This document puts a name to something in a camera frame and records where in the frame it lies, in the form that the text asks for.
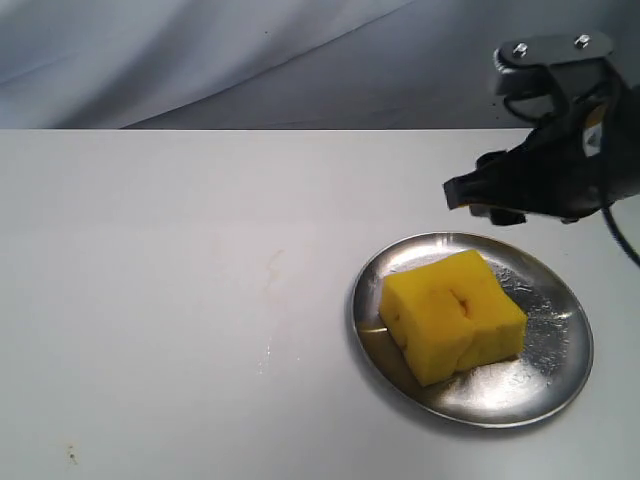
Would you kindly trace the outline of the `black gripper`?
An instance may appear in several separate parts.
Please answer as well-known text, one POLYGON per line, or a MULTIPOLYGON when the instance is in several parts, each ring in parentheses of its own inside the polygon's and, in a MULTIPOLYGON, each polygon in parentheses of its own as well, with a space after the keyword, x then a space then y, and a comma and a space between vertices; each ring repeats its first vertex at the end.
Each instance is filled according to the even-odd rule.
POLYGON ((544 114, 509 152, 509 168, 486 167, 446 181, 448 208, 469 206, 472 216, 494 226, 524 224, 525 213, 571 223, 609 209, 612 103, 591 95, 566 112, 544 114))

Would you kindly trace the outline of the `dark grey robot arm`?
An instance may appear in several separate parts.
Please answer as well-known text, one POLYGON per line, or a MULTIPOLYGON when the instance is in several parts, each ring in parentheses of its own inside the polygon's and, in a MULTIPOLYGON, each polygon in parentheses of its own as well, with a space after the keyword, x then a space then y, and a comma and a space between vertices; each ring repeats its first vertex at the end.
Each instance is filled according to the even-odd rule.
POLYGON ((534 214, 575 222, 639 193, 639 90, 612 69, 518 146, 478 158, 443 185, 449 209, 495 225, 534 214))

